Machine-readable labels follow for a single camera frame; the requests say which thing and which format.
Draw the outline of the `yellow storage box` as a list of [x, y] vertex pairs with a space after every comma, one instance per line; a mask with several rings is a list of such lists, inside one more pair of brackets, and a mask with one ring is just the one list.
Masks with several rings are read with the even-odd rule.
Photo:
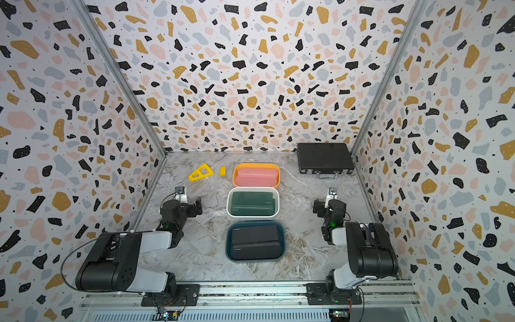
[[278, 176], [278, 182], [277, 182], [277, 185], [272, 187], [272, 188], [276, 188], [279, 184], [280, 184], [280, 178], [281, 178], [281, 175], [280, 175], [280, 168], [278, 166], [276, 166], [275, 164], [270, 164], [270, 163], [243, 163], [243, 164], [239, 164], [236, 166], [235, 170], [234, 170], [234, 173], [233, 173], [233, 184], [235, 185], [234, 183], [234, 180], [235, 180], [235, 177], [236, 177], [236, 174], [237, 174], [237, 171], [240, 169], [240, 168], [265, 168], [265, 169], [276, 169], [278, 172], [279, 172], [279, 176]]

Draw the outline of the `pink pencil case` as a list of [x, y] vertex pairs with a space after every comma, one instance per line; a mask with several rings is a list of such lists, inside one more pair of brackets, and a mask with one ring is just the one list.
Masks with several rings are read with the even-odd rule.
[[276, 169], [240, 168], [234, 183], [237, 186], [269, 186], [274, 187], [278, 182], [279, 172]]

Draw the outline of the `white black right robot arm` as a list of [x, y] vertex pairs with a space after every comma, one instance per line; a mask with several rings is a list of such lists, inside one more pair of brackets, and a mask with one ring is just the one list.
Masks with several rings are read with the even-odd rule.
[[346, 220], [347, 205], [338, 199], [317, 199], [312, 212], [324, 219], [324, 241], [347, 249], [347, 262], [326, 276], [322, 291], [312, 292], [318, 302], [351, 303], [364, 282], [397, 275], [398, 259], [383, 224]]

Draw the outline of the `black briefcase with metal latches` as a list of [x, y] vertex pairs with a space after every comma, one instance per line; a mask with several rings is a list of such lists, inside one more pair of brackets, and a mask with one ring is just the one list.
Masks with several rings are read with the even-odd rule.
[[355, 166], [345, 143], [299, 143], [297, 145], [301, 174], [352, 174]]

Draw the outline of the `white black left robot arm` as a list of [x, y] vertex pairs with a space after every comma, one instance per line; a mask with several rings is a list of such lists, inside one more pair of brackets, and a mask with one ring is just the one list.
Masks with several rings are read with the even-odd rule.
[[203, 214], [201, 198], [189, 204], [173, 197], [162, 203], [160, 214], [162, 219], [152, 231], [102, 233], [80, 267], [75, 287], [84, 292], [144, 292], [176, 299], [175, 275], [139, 268], [139, 256], [177, 247], [187, 220]]

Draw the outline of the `yellow triangular ruler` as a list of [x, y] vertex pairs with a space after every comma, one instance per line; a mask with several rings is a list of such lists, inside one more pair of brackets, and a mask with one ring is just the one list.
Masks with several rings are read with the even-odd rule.
[[211, 169], [211, 167], [204, 163], [200, 167], [198, 167], [196, 170], [194, 170], [189, 176], [188, 179], [190, 182], [196, 182], [199, 180], [202, 180], [204, 178], [208, 178], [214, 175], [214, 171]]

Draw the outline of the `green pencil case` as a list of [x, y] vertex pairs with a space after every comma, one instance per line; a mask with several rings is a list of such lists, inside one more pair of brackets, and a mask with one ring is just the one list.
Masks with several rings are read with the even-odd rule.
[[240, 217], [272, 216], [276, 213], [274, 194], [266, 191], [237, 191], [232, 194], [229, 212]]

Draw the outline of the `teal storage box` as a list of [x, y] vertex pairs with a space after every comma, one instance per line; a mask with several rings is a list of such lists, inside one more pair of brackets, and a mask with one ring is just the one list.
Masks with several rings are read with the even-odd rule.
[[[231, 241], [231, 231], [233, 228], [235, 227], [238, 227], [238, 226], [246, 226], [246, 225], [276, 225], [277, 228], [278, 228], [278, 232], [279, 232], [279, 242], [282, 244], [283, 248], [284, 248], [284, 252], [283, 252], [283, 255], [280, 257], [280, 258], [277, 258], [275, 260], [250, 260], [250, 261], [235, 261], [235, 260], [232, 260], [229, 258], [229, 248], [232, 247], [232, 245], [234, 245]], [[227, 231], [227, 236], [226, 236], [226, 243], [225, 243], [225, 253], [226, 253], [226, 256], [227, 258], [232, 261], [232, 262], [276, 262], [276, 261], [279, 261], [286, 253], [286, 234], [285, 234], [285, 230], [283, 228], [283, 226], [277, 222], [277, 221], [238, 221], [236, 224], [233, 224]]]

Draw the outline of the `dark grey pencil case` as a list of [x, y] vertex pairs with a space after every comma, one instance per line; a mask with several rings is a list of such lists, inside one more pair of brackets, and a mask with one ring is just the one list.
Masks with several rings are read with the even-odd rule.
[[233, 244], [261, 244], [279, 241], [276, 225], [246, 225], [238, 226], [231, 231]]
[[263, 242], [253, 244], [234, 244], [229, 248], [229, 258], [235, 261], [275, 260], [283, 255], [284, 248], [280, 242]]

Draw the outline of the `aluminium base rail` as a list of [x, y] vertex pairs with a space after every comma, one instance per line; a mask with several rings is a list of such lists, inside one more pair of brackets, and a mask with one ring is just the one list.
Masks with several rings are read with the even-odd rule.
[[364, 283], [351, 299], [323, 299], [321, 281], [184, 283], [188, 299], [166, 311], [172, 321], [425, 321], [411, 282]]

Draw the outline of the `white storage box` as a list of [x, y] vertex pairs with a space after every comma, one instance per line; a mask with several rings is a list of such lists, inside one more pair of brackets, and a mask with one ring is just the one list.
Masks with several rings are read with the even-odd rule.
[[[237, 192], [237, 191], [266, 191], [266, 192], [271, 192], [274, 194], [274, 198], [275, 198], [275, 201], [276, 201], [276, 213], [272, 216], [268, 216], [268, 217], [262, 217], [262, 216], [233, 216], [230, 212], [229, 212], [229, 203], [231, 202], [232, 200], [232, 194]], [[279, 196], [279, 192], [275, 189], [275, 188], [272, 188], [272, 187], [265, 187], [265, 186], [243, 186], [243, 187], [236, 187], [236, 188], [233, 188], [232, 190], [230, 190], [228, 196], [227, 196], [227, 205], [226, 205], [226, 211], [228, 213], [228, 215], [230, 217], [233, 217], [234, 219], [238, 219], [238, 220], [271, 220], [273, 218], [275, 218], [277, 216], [277, 214], [279, 213], [279, 210], [280, 210], [280, 196]]]

